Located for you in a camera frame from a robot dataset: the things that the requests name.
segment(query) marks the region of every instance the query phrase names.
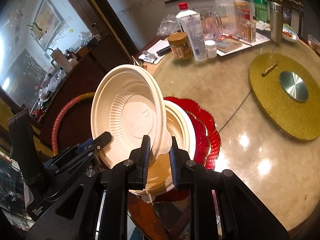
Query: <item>plastic bottle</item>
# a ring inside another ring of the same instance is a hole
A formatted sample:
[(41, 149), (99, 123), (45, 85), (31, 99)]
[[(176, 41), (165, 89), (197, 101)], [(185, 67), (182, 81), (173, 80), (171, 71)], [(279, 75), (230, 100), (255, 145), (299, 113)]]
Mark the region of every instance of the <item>plastic bottle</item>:
[(176, 19), (181, 31), (188, 35), (196, 61), (206, 60), (207, 52), (204, 45), (200, 14), (189, 10), (186, 3), (180, 3), (179, 8), (181, 11), (177, 14)]
[(178, 22), (178, 24), (180, 26), (181, 32), (185, 32), (183, 30), (183, 27), (182, 27), (181, 17), (197, 14), (197, 12), (193, 11), (193, 10), (190, 10), (188, 8), (188, 4), (186, 2), (179, 3), (178, 6), (179, 6), (179, 9), (180, 9), (180, 12), (176, 15), (176, 19), (177, 19), (177, 22)]
[(255, 15), (257, 21), (267, 22), (268, 20), (268, 3), (267, 0), (253, 0)]

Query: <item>small white container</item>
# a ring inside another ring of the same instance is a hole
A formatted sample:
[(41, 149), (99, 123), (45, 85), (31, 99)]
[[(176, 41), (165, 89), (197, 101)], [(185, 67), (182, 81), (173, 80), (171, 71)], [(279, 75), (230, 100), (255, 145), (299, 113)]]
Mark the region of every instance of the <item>small white container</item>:
[(216, 42), (212, 40), (204, 41), (205, 49), (207, 50), (207, 56), (209, 58), (215, 58), (217, 56)]

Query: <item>white plastic bowl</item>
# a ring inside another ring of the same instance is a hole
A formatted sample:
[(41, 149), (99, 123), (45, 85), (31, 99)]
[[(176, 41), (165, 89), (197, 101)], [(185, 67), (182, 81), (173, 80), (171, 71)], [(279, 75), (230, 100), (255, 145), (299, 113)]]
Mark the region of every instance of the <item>white plastic bowl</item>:
[[(175, 103), (165, 100), (167, 129), (176, 137), (178, 147), (189, 153), (193, 160), (196, 151), (196, 135), (190, 118), (186, 112)], [(169, 155), (160, 155), (148, 170), (147, 185), (144, 190), (130, 190), (140, 195), (145, 202), (153, 202), (156, 196), (174, 188), (171, 176)]]
[(163, 96), (151, 74), (134, 65), (111, 70), (93, 98), (91, 131), (93, 139), (105, 131), (112, 135), (111, 143), (100, 151), (109, 168), (140, 148), (144, 135), (151, 140), (150, 166), (161, 154), (167, 154), (172, 138), (166, 127)]

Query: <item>picture frame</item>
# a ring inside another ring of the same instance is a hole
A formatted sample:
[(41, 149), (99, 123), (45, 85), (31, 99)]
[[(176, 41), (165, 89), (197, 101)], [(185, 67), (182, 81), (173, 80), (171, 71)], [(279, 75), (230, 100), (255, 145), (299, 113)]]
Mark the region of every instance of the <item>picture frame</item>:
[(62, 21), (63, 17), (51, 0), (42, 0), (32, 23), (34, 27), (31, 29), (31, 34), (44, 52), (48, 50), (57, 35)]

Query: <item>wooden door frame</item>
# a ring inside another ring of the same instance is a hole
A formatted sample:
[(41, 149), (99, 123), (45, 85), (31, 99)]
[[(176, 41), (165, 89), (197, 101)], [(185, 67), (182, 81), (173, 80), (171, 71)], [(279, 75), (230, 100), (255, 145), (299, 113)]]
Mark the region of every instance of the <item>wooden door frame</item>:
[(138, 52), (126, 29), (107, 0), (87, 0), (92, 9), (104, 20), (110, 30), (110, 34), (118, 41), (131, 60), (131, 55)]

